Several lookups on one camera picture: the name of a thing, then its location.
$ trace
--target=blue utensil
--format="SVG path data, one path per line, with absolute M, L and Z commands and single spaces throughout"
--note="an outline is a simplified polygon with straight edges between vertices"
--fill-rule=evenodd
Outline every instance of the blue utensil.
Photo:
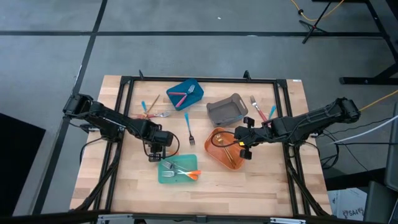
M 144 112 L 146 113 L 147 112 L 147 106 L 145 105 L 145 101 L 144 100 L 141 101 L 141 105 L 142 105 L 142 108 L 144 109 Z
M 269 116 L 268 116 L 268 119 L 271 119 L 272 115 L 274 114 L 275 109 L 276 109 L 276 106 L 275 105 L 272 106 L 271 112 L 269 113 Z
M 189 126 L 189 116 L 188 116 L 188 112 L 185 112 L 184 116 L 185 116 L 185 120 L 187 121 L 187 125 L 188 125 L 189 143 L 191 144 L 191 146 L 194 146 L 194 145 L 195 145 L 195 139 L 193 138 L 193 136 L 192 136 L 192 134 L 191 134 L 191 127 Z

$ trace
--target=orange plastic tray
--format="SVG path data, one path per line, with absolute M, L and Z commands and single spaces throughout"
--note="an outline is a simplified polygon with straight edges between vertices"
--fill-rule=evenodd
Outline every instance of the orange plastic tray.
M 231 154 L 231 157 L 234 159 L 236 166 L 233 167 L 233 165 L 230 163 L 224 149 L 222 147 L 216 147 L 211 143 L 211 136 L 214 135 L 214 133 L 218 132 L 218 131 L 225 131 L 225 129 L 223 128 L 215 128 L 209 138 L 206 140 L 205 142 L 205 150 L 208 154 L 210 154 L 211 156 L 213 156 L 216 160 L 218 160 L 220 163 L 224 164 L 224 166 L 226 166 L 227 168 L 231 169 L 231 170 L 238 170 L 239 168 L 242 167 L 244 159 L 240 158 L 239 156 L 239 152 L 242 149 L 242 147 L 240 147 L 238 144 L 233 144 L 232 146 L 228 146 L 226 147 L 227 150 L 229 151 L 229 153 Z M 231 144 L 233 141 L 235 141 L 236 139 L 234 138 L 234 136 L 232 134 L 228 134 L 228 133 L 220 133 L 221 137 L 223 138 L 223 144 L 227 145 L 227 144 Z M 216 138 L 214 137 L 214 143 L 215 144 L 219 144 L 216 140 Z

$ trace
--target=blue bowl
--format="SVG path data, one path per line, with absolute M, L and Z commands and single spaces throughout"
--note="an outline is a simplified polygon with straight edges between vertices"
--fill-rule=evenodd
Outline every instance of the blue bowl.
M 188 93 L 188 89 L 195 85 L 195 89 L 191 94 L 188 94 L 184 102 L 177 108 L 175 105 L 179 103 L 179 101 L 183 98 L 182 95 L 169 95 L 169 92 L 177 92 L 177 93 Z M 167 96 L 169 96 L 170 101 L 173 103 L 175 110 L 180 111 L 184 108 L 191 106 L 192 104 L 196 103 L 197 101 L 201 100 L 203 97 L 203 89 L 200 87 L 198 81 L 193 78 L 185 80 L 184 82 L 176 85 L 175 87 L 169 88 L 166 91 Z

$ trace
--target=wooden table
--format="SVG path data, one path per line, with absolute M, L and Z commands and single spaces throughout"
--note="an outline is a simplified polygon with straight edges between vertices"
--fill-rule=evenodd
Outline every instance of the wooden table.
M 114 108 L 118 94 L 120 76 L 104 77 L 98 101 L 108 108 Z M 300 80 L 287 80 L 292 112 L 297 116 L 308 111 L 307 102 Z M 147 106 L 160 94 L 152 112 L 161 113 L 173 110 L 166 90 L 177 82 L 134 83 L 130 116 L 142 113 L 141 101 Z M 163 214 L 207 214 L 207 215 L 244 215 L 244 216 L 283 216 L 291 217 L 287 174 L 284 155 L 280 143 L 260 144 L 252 148 L 253 157 L 245 161 L 240 170 L 230 171 L 212 158 L 204 150 L 204 142 L 213 130 L 206 112 L 206 104 L 216 102 L 239 93 L 246 104 L 250 116 L 261 123 L 261 117 L 250 104 L 250 95 L 254 95 L 266 116 L 275 104 L 274 89 L 270 84 L 253 83 L 200 83 L 205 91 L 201 101 L 183 111 L 174 111 L 168 118 L 152 118 L 153 122 L 163 126 L 163 130 L 175 133 L 180 142 L 180 154 L 195 154 L 202 175 L 197 182 L 184 184 L 160 184 L 157 181 L 157 163 L 148 162 L 142 151 L 141 140 L 125 133 L 121 161 L 117 174 L 111 210 L 126 213 L 163 213 Z M 284 100 L 282 110 L 286 115 Z M 188 111 L 192 134 L 196 145 L 188 141 L 188 131 L 183 114 Z M 235 123 L 227 128 L 233 131 L 243 125 Z M 90 133 L 88 141 L 99 138 L 100 134 Z M 103 161 L 105 141 L 98 141 L 86 147 L 78 174 L 70 208 L 75 208 L 88 196 L 97 184 Z M 318 152 L 313 146 L 300 148 L 305 182 L 322 208 L 331 213 L 322 168 Z M 104 207 L 108 187 L 105 186 L 101 200 Z M 303 213 L 301 194 L 296 186 L 298 208 Z

